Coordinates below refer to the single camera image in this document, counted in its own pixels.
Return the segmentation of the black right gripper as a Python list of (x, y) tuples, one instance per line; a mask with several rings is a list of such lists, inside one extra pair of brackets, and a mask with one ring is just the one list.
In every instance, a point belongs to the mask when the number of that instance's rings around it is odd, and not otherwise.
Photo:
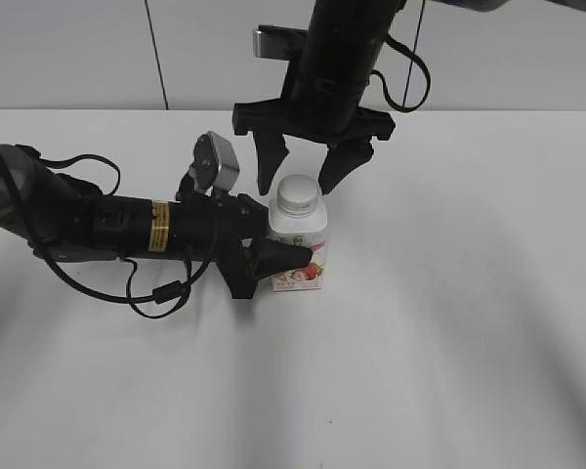
[(336, 144), (328, 150), (318, 176), (322, 193), (330, 194), (372, 158), (370, 140), (354, 138), (387, 141), (396, 128), (387, 112), (359, 105), (367, 79), (332, 80), (316, 73), (309, 78), (307, 81), (303, 73), (302, 61), (293, 60), (279, 97), (233, 107), (234, 133), (254, 132), (259, 194), (269, 193), (275, 173), (289, 154), (283, 135)]

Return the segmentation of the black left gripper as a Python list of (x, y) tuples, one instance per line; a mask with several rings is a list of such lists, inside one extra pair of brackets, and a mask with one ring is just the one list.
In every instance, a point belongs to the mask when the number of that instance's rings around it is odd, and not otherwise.
[[(255, 238), (268, 231), (269, 209), (246, 193), (195, 193), (169, 207), (168, 257), (215, 263), (234, 299), (250, 299), (257, 280), (305, 268), (312, 260), (309, 247)], [(243, 241), (252, 238), (248, 254)]]

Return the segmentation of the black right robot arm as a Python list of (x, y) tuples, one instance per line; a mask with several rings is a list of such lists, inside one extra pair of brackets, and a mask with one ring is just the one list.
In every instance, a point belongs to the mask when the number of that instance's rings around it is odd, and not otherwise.
[(375, 67), (384, 47), (417, 66), (425, 79), (424, 90), (431, 90), (427, 64), (390, 33), (404, 6), (402, 1), (322, 0), (315, 2), (305, 29), (270, 24), (254, 29), (255, 56), (287, 64), (278, 97), (233, 107), (235, 135), (250, 134), (254, 140), (261, 195), (270, 191), (289, 153), (286, 137), (326, 145), (318, 174), (325, 194), (371, 160), (374, 140), (392, 137), (392, 117), (360, 104), (371, 77), (386, 79)]

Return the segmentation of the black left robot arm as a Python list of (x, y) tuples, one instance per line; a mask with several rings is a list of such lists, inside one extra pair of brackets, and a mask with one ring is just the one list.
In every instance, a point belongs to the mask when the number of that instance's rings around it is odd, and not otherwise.
[(60, 263), (152, 259), (215, 264), (235, 299), (253, 297), (260, 280), (305, 268), (308, 247), (268, 236), (268, 209), (230, 194), (238, 161), (230, 141), (209, 131), (173, 201), (121, 196), (73, 178), (24, 145), (0, 145), (0, 228), (26, 240), (35, 256)]

